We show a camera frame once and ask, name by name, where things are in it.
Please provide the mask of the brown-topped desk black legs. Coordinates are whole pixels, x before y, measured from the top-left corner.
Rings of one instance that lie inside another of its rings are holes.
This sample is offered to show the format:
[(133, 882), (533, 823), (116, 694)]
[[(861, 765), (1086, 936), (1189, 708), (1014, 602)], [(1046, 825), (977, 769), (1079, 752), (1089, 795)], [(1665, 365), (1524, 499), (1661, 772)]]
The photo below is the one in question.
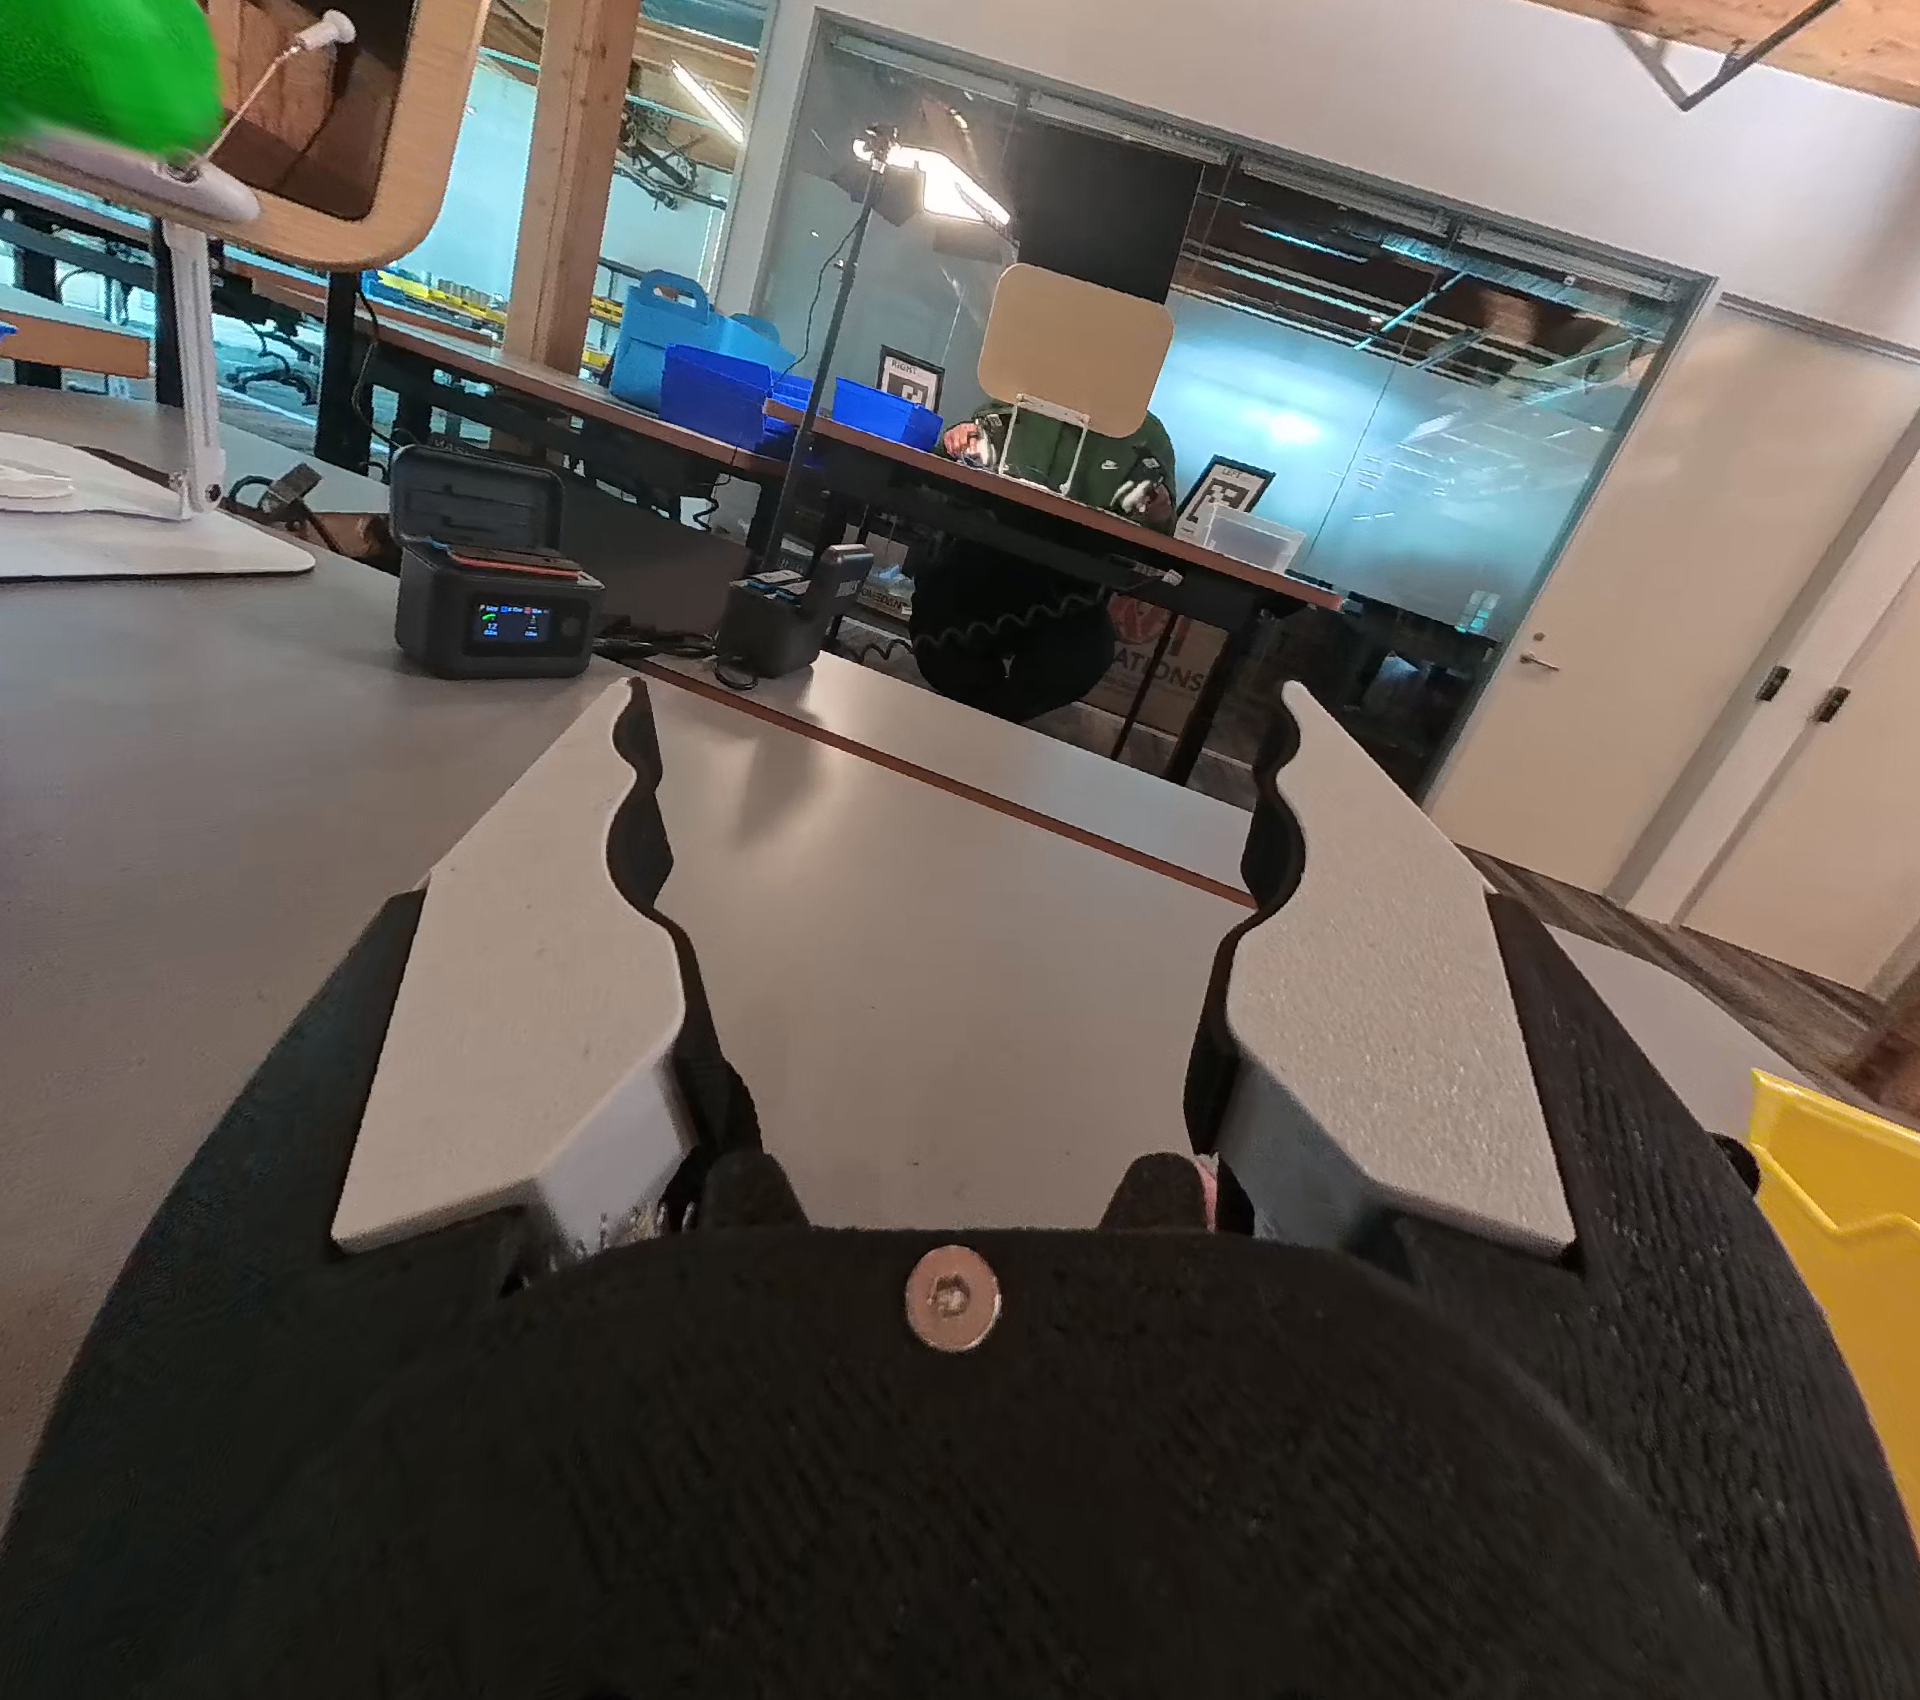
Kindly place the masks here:
[(407, 444), (444, 444), (555, 473), (740, 544), (773, 524), (784, 466), (628, 406), (598, 383), (486, 347), (444, 321), (237, 256), (222, 281), (318, 329), (313, 451), (330, 468), (386, 473)]
[(1163, 765), (1163, 778), (1173, 784), (1188, 784), (1261, 626), (1308, 611), (1339, 615), (1346, 604), (1338, 591), (830, 419), (811, 423), (808, 448), (817, 464), (803, 464), (799, 481), (833, 504), (870, 504), (913, 527), (979, 543), (1065, 579), (1104, 585), (1109, 592), (1163, 608), (1170, 618), (1217, 630), (1220, 648)]

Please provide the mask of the black power station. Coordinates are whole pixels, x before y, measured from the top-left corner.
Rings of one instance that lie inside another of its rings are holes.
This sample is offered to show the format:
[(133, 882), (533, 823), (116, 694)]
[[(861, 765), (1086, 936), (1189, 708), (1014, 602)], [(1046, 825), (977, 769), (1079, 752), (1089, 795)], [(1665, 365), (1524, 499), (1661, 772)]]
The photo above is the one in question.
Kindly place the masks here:
[(390, 464), (396, 652), (438, 680), (574, 680), (606, 588), (564, 556), (564, 478), (452, 446)]

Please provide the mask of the beige panel on white stand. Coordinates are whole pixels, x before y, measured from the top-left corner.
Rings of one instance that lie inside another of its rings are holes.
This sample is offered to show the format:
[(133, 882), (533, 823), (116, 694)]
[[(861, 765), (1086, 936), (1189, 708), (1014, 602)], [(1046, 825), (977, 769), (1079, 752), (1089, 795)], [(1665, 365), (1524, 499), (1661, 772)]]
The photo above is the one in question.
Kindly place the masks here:
[[(1030, 264), (1003, 270), (976, 365), (979, 390), (1007, 408), (995, 475), (1068, 499), (1092, 438), (1127, 441), (1143, 427), (1173, 333), (1163, 303)], [(1020, 456), (1030, 419), (1054, 424), (1056, 451), (1070, 446), (1057, 481)]]

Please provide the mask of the light blue tool caddy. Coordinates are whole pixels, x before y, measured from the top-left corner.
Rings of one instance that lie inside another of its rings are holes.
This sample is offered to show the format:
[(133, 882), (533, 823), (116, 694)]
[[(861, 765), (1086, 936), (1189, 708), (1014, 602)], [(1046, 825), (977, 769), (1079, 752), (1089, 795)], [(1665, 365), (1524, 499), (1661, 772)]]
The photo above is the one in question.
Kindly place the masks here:
[(690, 347), (782, 372), (798, 354), (769, 321), (715, 313), (695, 278), (648, 270), (626, 288), (609, 367), (607, 392), (635, 408), (660, 414), (665, 352)]

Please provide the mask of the wood-framed panel on stand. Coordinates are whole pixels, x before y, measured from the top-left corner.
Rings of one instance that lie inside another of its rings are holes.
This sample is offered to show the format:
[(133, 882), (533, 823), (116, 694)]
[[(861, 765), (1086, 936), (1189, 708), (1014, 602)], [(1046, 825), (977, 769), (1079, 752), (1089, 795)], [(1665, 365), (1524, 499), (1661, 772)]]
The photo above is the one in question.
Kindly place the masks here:
[(158, 235), (182, 444), (156, 476), (3, 420), (3, 580), (263, 579), (308, 572), (223, 511), (214, 245), (362, 278), (441, 206), (489, 0), (196, 0), (222, 126), (161, 160), (42, 128), (3, 166), (109, 201)]

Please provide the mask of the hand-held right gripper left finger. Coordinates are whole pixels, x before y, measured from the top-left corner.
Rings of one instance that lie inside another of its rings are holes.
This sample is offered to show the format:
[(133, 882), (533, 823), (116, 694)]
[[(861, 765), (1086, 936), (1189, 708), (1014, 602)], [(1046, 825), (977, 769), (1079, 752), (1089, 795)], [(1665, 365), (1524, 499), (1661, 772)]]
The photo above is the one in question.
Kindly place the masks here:
[(349, 1257), (519, 1215), (584, 1259), (672, 1226), (756, 1151), (698, 954), (661, 909), (648, 682), (607, 686), (424, 882), (331, 1219)]

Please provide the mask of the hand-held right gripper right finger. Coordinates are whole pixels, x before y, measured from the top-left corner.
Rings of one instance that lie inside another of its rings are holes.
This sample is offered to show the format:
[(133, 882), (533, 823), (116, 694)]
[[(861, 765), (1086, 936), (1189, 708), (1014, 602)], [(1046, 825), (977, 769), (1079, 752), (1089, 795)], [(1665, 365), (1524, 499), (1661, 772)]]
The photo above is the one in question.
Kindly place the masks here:
[(1253, 780), (1252, 913), (1183, 1083), (1225, 1222), (1360, 1254), (1410, 1219), (1559, 1257), (1571, 1211), (1483, 879), (1303, 682)]

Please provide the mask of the black backdrop board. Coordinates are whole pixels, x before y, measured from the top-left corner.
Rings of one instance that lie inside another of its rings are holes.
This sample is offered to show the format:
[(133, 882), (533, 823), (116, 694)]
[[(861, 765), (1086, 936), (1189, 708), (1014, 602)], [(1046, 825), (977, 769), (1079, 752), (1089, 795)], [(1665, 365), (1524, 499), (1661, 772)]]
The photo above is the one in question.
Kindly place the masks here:
[(1163, 304), (1202, 179), (1178, 152), (1026, 119), (1007, 157), (1018, 261)]

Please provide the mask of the black battery charger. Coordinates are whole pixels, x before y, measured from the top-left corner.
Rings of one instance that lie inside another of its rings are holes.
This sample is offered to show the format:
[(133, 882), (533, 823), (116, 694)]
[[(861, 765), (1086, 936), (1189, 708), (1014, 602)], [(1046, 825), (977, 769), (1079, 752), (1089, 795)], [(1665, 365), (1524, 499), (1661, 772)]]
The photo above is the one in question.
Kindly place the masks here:
[(747, 689), (809, 668), (871, 568), (864, 543), (843, 543), (808, 570), (763, 568), (732, 583), (712, 644), (715, 676)]

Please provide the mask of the yellow plastic bin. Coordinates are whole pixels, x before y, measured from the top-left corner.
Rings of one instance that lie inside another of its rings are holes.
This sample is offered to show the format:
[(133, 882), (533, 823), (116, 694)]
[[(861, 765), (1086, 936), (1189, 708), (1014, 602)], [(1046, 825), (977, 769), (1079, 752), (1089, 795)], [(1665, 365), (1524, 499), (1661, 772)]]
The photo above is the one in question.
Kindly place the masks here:
[(1918, 1523), (1918, 1137), (1756, 1071), (1758, 1204), (1821, 1307)]

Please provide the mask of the dark blue plastic bin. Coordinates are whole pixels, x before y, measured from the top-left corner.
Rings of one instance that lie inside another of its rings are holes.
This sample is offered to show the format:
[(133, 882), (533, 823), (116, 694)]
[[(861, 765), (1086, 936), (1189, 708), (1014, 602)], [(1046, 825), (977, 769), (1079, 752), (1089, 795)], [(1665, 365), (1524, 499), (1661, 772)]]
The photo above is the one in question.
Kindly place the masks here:
[(663, 424), (747, 456), (785, 459), (811, 397), (811, 378), (690, 344), (663, 351)]

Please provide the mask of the beige door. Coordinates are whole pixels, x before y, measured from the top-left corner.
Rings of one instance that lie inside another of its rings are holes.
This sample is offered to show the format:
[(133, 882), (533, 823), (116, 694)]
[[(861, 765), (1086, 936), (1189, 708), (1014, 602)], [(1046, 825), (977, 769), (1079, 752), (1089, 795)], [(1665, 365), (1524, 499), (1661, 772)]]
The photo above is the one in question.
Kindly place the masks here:
[(1632, 858), (1916, 420), (1916, 357), (1713, 304), (1661, 367), (1423, 808), (1588, 892)]
[(1918, 579), (1811, 716), (1679, 922), (1883, 1001), (1916, 964)]

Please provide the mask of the light on black tripod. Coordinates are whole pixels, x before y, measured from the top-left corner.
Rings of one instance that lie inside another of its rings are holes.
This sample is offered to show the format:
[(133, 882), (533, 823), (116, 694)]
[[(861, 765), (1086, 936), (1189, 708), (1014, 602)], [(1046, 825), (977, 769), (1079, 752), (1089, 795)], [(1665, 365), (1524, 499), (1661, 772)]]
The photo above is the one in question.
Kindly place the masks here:
[(1016, 254), (1005, 209), (927, 136), (843, 130), (825, 159), (827, 175), (808, 173), (799, 150), (788, 159), (760, 292), (762, 316), (795, 354), (785, 372), (811, 381), (795, 427), (806, 456), (836, 378), (876, 388), (883, 349), (943, 369), (947, 384), (960, 321), (983, 325)]

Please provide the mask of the wooden post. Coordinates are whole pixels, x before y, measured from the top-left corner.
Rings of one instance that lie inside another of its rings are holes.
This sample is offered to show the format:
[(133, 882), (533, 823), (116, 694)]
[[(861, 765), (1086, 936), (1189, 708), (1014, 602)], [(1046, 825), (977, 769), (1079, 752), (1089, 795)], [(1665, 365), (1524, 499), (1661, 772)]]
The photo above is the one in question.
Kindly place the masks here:
[(502, 351), (575, 378), (644, 0), (545, 0)]

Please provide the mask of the low blue plastic bin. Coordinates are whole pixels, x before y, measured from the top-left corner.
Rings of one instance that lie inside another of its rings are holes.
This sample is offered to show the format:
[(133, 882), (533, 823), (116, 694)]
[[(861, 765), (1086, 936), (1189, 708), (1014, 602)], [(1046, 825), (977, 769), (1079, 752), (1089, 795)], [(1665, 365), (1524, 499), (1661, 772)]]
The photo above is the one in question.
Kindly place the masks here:
[(833, 424), (871, 441), (934, 453), (943, 434), (938, 408), (838, 377), (831, 386)]

